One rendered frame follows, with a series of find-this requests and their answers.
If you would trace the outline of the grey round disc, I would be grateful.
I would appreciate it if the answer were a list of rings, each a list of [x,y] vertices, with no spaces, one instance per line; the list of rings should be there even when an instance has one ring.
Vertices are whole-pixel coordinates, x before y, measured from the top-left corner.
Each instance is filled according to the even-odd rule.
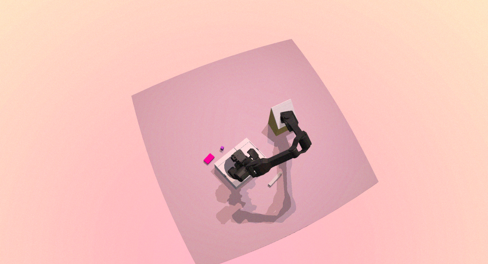
[[[230,157],[231,157],[231,156],[230,156]],[[233,162],[233,161],[231,160],[231,158],[230,158],[230,157],[229,157],[229,158],[228,158],[228,159],[225,161],[225,164],[224,164],[224,169],[225,169],[225,172],[226,172],[226,174],[227,174],[228,176],[230,176],[230,174],[229,174],[227,171],[228,171],[228,170],[230,170],[230,168],[232,168],[232,167],[236,168],[236,167],[234,166],[235,162]],[[233,177],[232,177],[232,176],[230,176],[230,178],[233,178]]]

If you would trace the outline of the magenta rectangular block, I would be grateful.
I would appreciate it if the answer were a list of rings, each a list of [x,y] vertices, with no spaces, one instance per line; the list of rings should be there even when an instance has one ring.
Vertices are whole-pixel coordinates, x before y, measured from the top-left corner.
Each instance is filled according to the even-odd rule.
[[[205,159],[205,163],[209,164],[214,159],[214,156],[210,153]]]

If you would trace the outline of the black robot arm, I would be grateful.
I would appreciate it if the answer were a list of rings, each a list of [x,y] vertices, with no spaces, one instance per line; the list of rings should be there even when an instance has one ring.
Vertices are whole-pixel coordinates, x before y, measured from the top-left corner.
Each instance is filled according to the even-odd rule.
[[[261,175],[266,174],[267,172],[270,171],[271,168],[273,168],[276,165],[279,165],[281,163],[285,163],[287,160],[297,158],[300,156],[301,153],[305,153],[309,148],[310,145],[312,145],[310,138],[308,137],[307,133],[305,131],[302,131],[298,124],[299,122],[297,121],[297,118],[294,115],[293,111],[286,111],[282,112],[281,114],[281,122],[285,123],[287,126],[289,132],[293,131],[296,137],[293,140],[292,146],[285,150],[282,153],[279,153],[273,157],[270,158],[257,158],[255,160],[249,159],[246,160],[245,162],[245,167],[242,166],[237,172],[234,173],[235,178],[242,182],[244,181],[248,176],[258,177]],[[297,145],[298,143],[300,144],[300,147],[302,150],[298,152],[297,150]],[[241,149],[237,150],[231,155],[231,160],[233,162],[236,162],[237,164],[241,164],[243,160],[247,159],[248,157],[245,156],[245,154],[242,152]],[[256,172],[256,174],[255,174]]]

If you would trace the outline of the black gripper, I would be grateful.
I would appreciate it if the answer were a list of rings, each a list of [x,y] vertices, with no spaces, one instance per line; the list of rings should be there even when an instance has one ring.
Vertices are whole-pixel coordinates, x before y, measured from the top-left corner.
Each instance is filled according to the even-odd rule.
[[[233,179],[236,179],[235,176],[234,176],[234,173],[237,172],[240,168],[242,168],[242,166],[245,167],[246,160],[249,160],[251,158],[255,160],[255,159],[258,158],[258,153],[253,148],[250,148],[247,151],[247,153],[249,153],[249,155],[250,155],[247,159],[243,160],[243,162],[241,164],[235,163],[234,166],[236,168],[232,167],[232,168],[230,168],[230,170],[227,171],[230,174],[230,176],[233,177]]]

